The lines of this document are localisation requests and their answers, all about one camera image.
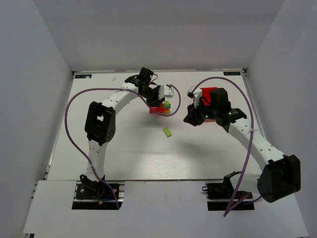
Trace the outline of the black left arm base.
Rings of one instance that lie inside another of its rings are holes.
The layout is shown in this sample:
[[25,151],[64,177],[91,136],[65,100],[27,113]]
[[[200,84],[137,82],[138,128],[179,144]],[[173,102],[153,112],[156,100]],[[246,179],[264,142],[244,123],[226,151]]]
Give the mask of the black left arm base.
[[94,192],[77,182],[75,187],[72,210],[118,210],[124,198],[124,184],[110,183],[109,187],[102,184],[99,191]]

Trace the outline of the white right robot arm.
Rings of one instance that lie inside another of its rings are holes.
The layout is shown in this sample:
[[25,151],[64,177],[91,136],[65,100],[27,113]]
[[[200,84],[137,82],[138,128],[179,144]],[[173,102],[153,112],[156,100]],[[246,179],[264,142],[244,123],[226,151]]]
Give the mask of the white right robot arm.
[[247,115],[239,108],[232,108],[225,89],[210,89],[208,100],[203,91],[195,87],[188,90],[193,103],[187,107],[184,122],[198,126],[207,119],[214,120],[251,151],[261,174],[245,174],[240,184],[243,190],[259,194],[269,203],[298,192],[301,189],[300,160],[295,155],[285,155],[255,131]]

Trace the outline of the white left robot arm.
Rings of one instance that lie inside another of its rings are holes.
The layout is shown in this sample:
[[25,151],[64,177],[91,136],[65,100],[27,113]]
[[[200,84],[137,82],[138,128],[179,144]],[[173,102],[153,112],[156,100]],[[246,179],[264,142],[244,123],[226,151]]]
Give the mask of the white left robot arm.
[[105,177],[106,148],[114,137],[115,118],[120,110],[138,95],[145,98],[151,107],[159,107],[164,101],[164,97],[159,97],[160,86],[150,87],[153,76],[153,71],[143,67],[138,75],[128,77],[119,91],[102,102],[89,105],[85,132],[89,143],[88,157],[92,163],[87,165],[87,179],[98,182]]

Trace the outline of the light green long block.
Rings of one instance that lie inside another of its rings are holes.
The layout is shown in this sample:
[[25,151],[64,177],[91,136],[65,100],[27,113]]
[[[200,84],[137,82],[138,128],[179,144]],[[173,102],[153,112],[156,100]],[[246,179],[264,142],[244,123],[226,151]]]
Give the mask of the light green long block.
[[172,136],[172,133],[171,133],[171,131],[169,130],[168,127],[163,128],[163,132],[166,135],[166,137],[171,137]]

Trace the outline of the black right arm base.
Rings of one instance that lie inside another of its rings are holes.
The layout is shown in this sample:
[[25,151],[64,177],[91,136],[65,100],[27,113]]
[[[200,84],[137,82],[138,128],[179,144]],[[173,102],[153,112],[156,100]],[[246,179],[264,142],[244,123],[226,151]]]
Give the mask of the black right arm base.
[[[234,192],[235,186],[231,184],[230,179],[232,177],[239,178],[241,172],[232,172],[226,175],[222,181],[213,181],[205,183],[205,186],[202,187],[202,191],[206,193],[207,196],[207,206],[208,211],[225,211],[231,196]],[[233,200],[234,205],[236,202],[240,201],[244,196],[249,192],[246,191],[237,191],[235,198]],[[254,210],[254,204],[251,202],[253,196],[249,195],[242,203],[236,206],[234,211],[248,211]]]

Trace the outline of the red plastic tray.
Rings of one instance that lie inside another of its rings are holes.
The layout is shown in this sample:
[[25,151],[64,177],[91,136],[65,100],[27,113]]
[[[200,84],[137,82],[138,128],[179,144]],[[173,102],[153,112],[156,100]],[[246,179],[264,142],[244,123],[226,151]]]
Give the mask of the red plastic tray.
[[203,87],[202,90],[202,101],[204,102],[205,106],[208,106],[211,104],[211,97],[210,97],[210,91],[217,89],[217,87]]

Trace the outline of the red long block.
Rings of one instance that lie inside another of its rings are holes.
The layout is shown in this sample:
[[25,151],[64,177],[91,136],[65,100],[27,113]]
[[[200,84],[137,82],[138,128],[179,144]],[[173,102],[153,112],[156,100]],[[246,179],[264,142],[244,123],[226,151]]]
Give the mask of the red long block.
[[156,112],[160,113],[160,108],[152,107],[152,108],[149,109],[149,113],[150,114],[155,114]]

